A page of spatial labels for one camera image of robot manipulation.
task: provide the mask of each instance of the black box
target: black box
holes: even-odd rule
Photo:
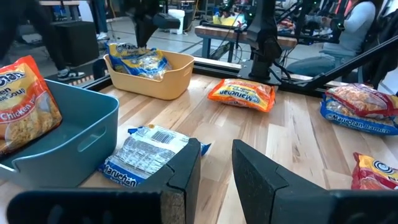
[[[100,56],[94,22],[55,24],[62,55],[69,66],[79,66]]]

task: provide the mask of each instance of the red noodle package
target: red noodle package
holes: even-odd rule
[[[351,189],[361,190],[397,190],[398,170],[375,160],[374,158],[355,152],[357,162],[353,171]]]
[[[330,88],[326,95],[345,105],[358,116],[381,119],[398,115],[398,97],[355,83]]]

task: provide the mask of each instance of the red object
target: red object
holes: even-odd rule
[[[356,167],[353,171],[353,190],[397,190],[398,170],[370,156],[355,152]]]

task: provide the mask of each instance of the basket handle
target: basket handle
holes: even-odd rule
[[[90,147],[94,142],[100,139],[106,133],[106,126],[100,126],[93,128],[93,131],[85,133],[85,137],[83,137],[77,145],[77,151],[83,152],[88,147]]]

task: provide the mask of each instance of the wooden table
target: wooden table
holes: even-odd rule
[[[234,183],[231,163],[233,139],[242,139],[266,156],[326,189],[349,189],[355,166],[353,152],[374,156],[398,167],[398,138],[380,138],[331,124],[319,114],[320,99],[278,91],[270,113],[210,101],[208,92],[219,79],[194,75],[188,90],[164,101],[117,90],[101,90],[119,99],[118,144],[128,128],[157,124],[206,144],[201,161],[196,224],[243,224],[244,216]],[[82,187],[120,187],[94,173]],[[0,180],[1,210],[23,191]],[[5,223],[0,215],[0,223]]]
[[[211,50],[211,40],[225,40],[229,42],[229,54],[228,54],[228,62],[232,61],[234,44],[236,42],[236,37],[238,33],[235,33],[234,30],[228,30],[223,28],[215,28],[215,27],[206,27],[206,26],[197,26],[195,27],[195,34],[198,37],[203,38],[203,47],[201,50],[201,56],[203,58],[210,57]],[[239,42],[243,44],[248,44],[247,40],[247,32],[243,32],[239,35]],[[278,43],[284,50],[289,50],[297,45],[297,40],[289,37],[278,37]]]

